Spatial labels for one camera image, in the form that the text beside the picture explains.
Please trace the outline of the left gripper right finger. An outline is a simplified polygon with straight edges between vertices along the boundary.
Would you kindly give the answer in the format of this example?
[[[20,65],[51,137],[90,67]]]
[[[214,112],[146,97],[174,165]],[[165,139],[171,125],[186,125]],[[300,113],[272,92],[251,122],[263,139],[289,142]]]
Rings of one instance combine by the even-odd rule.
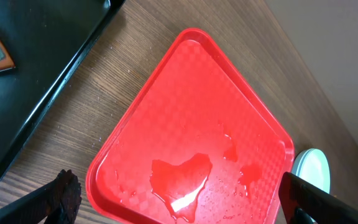
[[[283,174],[278,195],[289,224],[358,224],[358,210],[290,172]]]

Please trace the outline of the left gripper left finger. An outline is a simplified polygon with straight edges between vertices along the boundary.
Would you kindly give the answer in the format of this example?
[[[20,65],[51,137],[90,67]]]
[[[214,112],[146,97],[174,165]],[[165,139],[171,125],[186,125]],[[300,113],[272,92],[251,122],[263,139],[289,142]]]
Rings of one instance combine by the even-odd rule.
[[[0,223],[74,223],[81,205],[81,184],[71,170],[0,209]]]

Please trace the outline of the white plate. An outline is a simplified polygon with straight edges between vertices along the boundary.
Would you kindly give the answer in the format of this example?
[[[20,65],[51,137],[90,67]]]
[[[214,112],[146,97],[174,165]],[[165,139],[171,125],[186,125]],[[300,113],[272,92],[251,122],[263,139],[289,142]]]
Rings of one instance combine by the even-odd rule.
[[[327,194],[330,193],[331,173],[323,151],[311,148],[300,152],[295,158],[291,173]]]

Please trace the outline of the red plastic tray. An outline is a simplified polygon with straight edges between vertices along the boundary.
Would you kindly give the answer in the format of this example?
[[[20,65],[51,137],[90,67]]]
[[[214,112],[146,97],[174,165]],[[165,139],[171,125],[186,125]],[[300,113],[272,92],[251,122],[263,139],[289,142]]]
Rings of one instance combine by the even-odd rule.
[[[123,223],[273,223],[294,145],[213,39],[185,29],[91,163],[86,194]]]

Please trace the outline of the black metal tray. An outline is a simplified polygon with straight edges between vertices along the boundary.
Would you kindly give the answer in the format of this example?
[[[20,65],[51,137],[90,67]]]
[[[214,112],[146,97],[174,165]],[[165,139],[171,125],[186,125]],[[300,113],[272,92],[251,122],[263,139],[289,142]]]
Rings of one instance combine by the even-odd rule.
[[[0,180],[124,0],[0,0]]]

